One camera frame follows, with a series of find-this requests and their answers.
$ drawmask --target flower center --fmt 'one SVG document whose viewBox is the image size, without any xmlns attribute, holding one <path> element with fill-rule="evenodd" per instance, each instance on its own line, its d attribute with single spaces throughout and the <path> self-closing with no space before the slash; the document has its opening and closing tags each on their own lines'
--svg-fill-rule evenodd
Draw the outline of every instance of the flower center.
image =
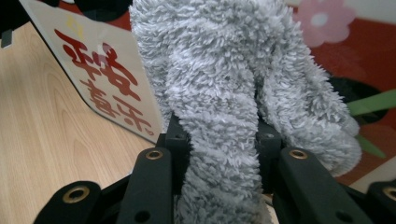
<svg viewBox="0 0 396 224">
<path fill-rule="evenodd" d="M 329 19 L 329 15 L 324 12 L 319 12 L 315 14 L 311 19 L 311 24 L 313 26 L 323 26 Z"/>
</svg>

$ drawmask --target fluffy gray fabric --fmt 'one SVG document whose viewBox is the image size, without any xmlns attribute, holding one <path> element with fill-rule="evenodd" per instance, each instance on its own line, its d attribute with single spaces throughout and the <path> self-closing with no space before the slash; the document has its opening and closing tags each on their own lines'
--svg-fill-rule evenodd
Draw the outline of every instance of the fluffy gray fabric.
<svg viewBox="0 0 396 224">
<path fill-rule="evenodd" d="M 359 161 L 359 126 L 282 0 L 134 0 L 130 12 L 164 124 L 175 112 L 191 135 L 178 222 L 270 223 L 258 112 L 333 175 Z"/>
</svg>

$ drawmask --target wooden table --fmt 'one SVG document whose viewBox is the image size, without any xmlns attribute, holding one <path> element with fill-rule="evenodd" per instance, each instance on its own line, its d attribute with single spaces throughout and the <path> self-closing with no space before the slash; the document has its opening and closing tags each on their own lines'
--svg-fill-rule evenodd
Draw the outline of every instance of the wooden table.
<svg viewBox="0 0 396 224">
<path fill-rule="evenodd" d="M 0 223 L 33 223 L 56 190 L 102 188 L 152 144 L 92 112 L 27 23 L 0 49 Z"/>
</svg>

